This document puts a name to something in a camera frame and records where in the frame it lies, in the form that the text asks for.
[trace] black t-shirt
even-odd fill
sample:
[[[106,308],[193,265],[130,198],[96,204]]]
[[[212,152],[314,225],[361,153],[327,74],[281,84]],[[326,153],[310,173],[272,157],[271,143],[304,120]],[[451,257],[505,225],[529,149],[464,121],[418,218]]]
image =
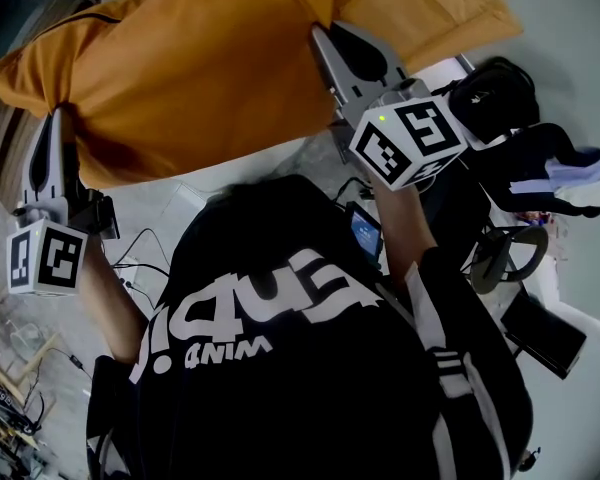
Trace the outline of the black t-shirt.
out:
[[[531,422],[524,385],[489,315],[441,254],[425,255],[420,276],[440,292],[431,295],[436,308],[458,313],[443,319],[448,336],[451,325],[480,341],[477,366],[480,347],[489,356],[481,372],[515,467]],[[102,467],[143,479],[438,478],[431,436],[445,397],[436,364],[380,281],[344,213],[304,178],[211,201],[174,253],[138,364],[96,363],[92,476]],[[460,440],[450,430],[458,478],[502,475],[485,430],[469,426]]]

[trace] white stripe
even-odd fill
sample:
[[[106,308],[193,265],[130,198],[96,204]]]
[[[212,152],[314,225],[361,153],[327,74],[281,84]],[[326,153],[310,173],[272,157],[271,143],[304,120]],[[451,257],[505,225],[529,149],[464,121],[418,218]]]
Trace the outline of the white stripe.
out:
[[[438,461],[438,477],[440,480],[456,480],[456,463],[453,458],[453,445],[449,435],[449,427],[442,414],[438,416],[433,427],[433,448]]]
[[[291,265],[291,268],[297,272],[319,258],[322,258],[322,256],[317,252],[311,249],[302,249],[289,258],[289,264]]]
[[[462,366],[462,361],[460,359],[451,359],[450,361],[438,361],[438,368],[455,368],[458,366]]]
[[[433,353],[434,356],[436,357],[451,357],[451,356],[460,356],[460,354],[458,352],[455,352],[453,350],[440,350],[440,351],[436,351]]]
[[[111,442],[109,445],[109,451],[107,453],[106,464],[103,464],[105,467],[105,472],[108,476],[113,476],[114,473],[124,473],[129,475],[129,469],[127,465],[122,460],[122,456],[120,452],[116,448],[116,445]]]
[[[102,449],[100,450],[100,456],[98,457],[98,463],[100,464],[100,480],[105,479],[105,474],[107,472],[107,456],[109,453],[109,444],[111,443],[112,436],[113,436],[113,429],[111,429],[109,431],[109,433],[104,436],[104,443],[102,444]]]
[[[160,304],[159,306],[156,307],[156,309],[153,310],[153,314],[151,315],[151,320],[153,320],[158,313],[160,313],[160,311],[162,311],[164,309],[165,305],[164,302],[162,304]]]
[[[100,440],[100,437],[101,436],[96,436],[92,437],[91,439],[87,439],[87,446],[91,448],[93,453],[96,453],[96,450],[98,449],[98,441]]]
[[[482,382],[480,372],[478,372],[471,362],[471,355],[469,353],[464,356],[464,366],[467,369],[467,375],[471,387],[473,388],[473,394],[478,401],[482,419],[489,429],[489,432],[491,432],[491,436],[498,448],[500,460],[502,461],[503,478],[509,480],[511,478],[511,463],[509,462],[509,453],[507,452],[507,445],[504,441],[504,434],[502,433],[502,427],[500,426],[498,412],[496,411],[495,405],[493,405],[493,400],[491,400],[489,391],[487,391],[487,388]]]
[[[413,263],[409,272],[405,276],[411,304],[413,305],[413,316],[416,321],[416,329],[420,341],[424,345],[425,350],[432,347],[446,348],[447,341],[442,328],[442,322],[438,312],[431,302],[429,293],[420,278],[418,266]]]
[[[342,277],[342,270],[336,267],[335,265],[325,265],[320,270],[318,270],[315,274],[311,276],[311,280],[313,284],[316,285],[316,288],[320,289],[325,284],[333,281],[334,279],[338,279]]]
[[[376,290],[378,290],[378,293],[389,303],[389,306],[395,309],[413,329],[416,328],[416,322],[414,321],[413,316],[411,316],[411,313],[400,304],[400,301],[396,297],[389,293],[389,291],[380,283],[376,283]]]
[[[440,377],[440,385],[449,399],[460,398],[461,396],[470,395],[472,393],[469,381],[460,373],[457,375]]]

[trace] black cable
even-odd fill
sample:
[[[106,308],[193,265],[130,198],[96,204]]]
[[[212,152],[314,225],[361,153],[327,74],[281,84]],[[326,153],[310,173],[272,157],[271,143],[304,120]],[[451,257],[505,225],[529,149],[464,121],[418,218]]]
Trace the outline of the black cable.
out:
[[[371,185],[369,185],[368,183],[365,183],[364,181],[362,181],[360,178],[357,178],[356,176],[352,176],[351,178],[349,178],[347,181],[344,182],[344,185],[342,185],[340,187],[340,190],[338,190],[338,195],[336,195],[336,197],[334,197],[332,199],[332,201],[334,203],[338,202],[338,199],[340,199],[340,197],[342,196],[342,194],[344,194],[344,191],[347,190],[347,187],[353,183],[353,182],[357,182],[360,185],[362,185],[364,188],[366,188],[367,190],[373,190],[373,188],[371,187]]]
[[[76,356],[69,355],[64,350],[60,350],[59,348],[55,347],[51,347],[49,348],[49,350],[55,350],[56,352],[60,352],[61,354],[67,356],[69,358],[69,361],[73,363],[73,366],[75,366],[78,370],[81,370],[87,377],[89,377],[91,381],[93,381],[93,378],[91,377],[91,375],[89,375],[89,372],[87,372],[87,370],[84,369],[84,365]]]
[[[160,251],[162,251],[162,256],[164,257],[164,261],[166,261],[169,268],[171,268],[171,263],[169,263],[169,260],[167,259],[167,255],[165,254],[164,249],[162,248],[162,244],[160,243],[160,240],[158,239],[158,235],[156,235],[156,232],[151,228],[144,228],[142,231],[140,231],[140,233],[138,233],[138,236],[133,240],[133,242],[131,242],[131,245],[127,248],[126,251],[124,251],[124,253],[122,254],[122,257],[118,261],[116,261],[115,263],[113,263],[111,265],[112,267],[117,266],[118,263],[122,263],[122,260],[129,253],[129,251],[133,248],[133,246],[140,239],[140,237],[143,235],[143,233],[145,233],[146,231],[149,231],[150,233],[153,234],[153,236],[156,239],[156,242],[158,242],[158,247],[160,247]]]
[[[42,404],[42,406],[40,408],[40,416],[38,416],[38,419],[33,424],[34,433],[42,428],[42,426],[40,425],[40,420],[44,416],[44,409],[45,409],[44,398],[42,398],[42,393],[40,393],[40,391],[38,391],[38,395],[40,395],[40,403]]]
[[[40,362],[38,363],[38,369],[36,370],[36,380],[33,384],[31,384],[29,392],[27,393],[27,397],[24,399],[24,405],[22,406],[23,411],[27,410],[27,405],[29,404],[29,398],[31,398],[31,393],[33,393],[33,390],[36,388],[36,386],[38,385],[38,381],[40,380],[40,366],[42,366],[42,361],[44,361],[44,358],[45,356],[42,356],[40,358]]]
[[[156,267],[154,265],[149,265],[148,263],[118,263],[115,267],[113,268],[132,268],[132,267],[147,267],[147,268],[151,268],[157,272],[160,272],[161,274],[169,277],[169,274],[167,274],[164,270],[162,270],[159,267]]]
[[[422,195],[422,194],[424,194],[424,193],[425,193],[427,190],[429,190],[431,187],[433,187],[433,184],[436,182],[436,178],[437,178],[437,177],[438,177],[438,175],[437,175],[437,174],[434,174],[434,175],[433,175],[433,178],[431,179],[431,182],[430,182],[430,183],[429,183],[429,184],[428,184],[428,185],[427,185],[425,188],[423,188],[422,190],[418,190],[418,194],[419,194],[419,195]]]
[[[141,293],[142,295],[144,295],[147,298],[147,300],[149,301],[149,304],[151,304],[151,308],[152,309],[156,309],[156,307],[153,305],[153,302],[151,302],[151,297],[149,297],[146,293],[144,293],[142,290],[138,290],[135,286],[133,286],[131,284],[130,281],[125,282],[124,285],[127,288],[131,288],[132,290],[134,290],[134,291],[136,291],[136,292]]]
[[[438,96],[438,95],[444,96],[449,91],[452,91],[453,89],[455,89],[456,85],[458,85],[459,82],[460,82],[460,80],[451,80],[451,82],[449,82],[444,87],[440,87],[434,91],[431,91],[431,96]]]

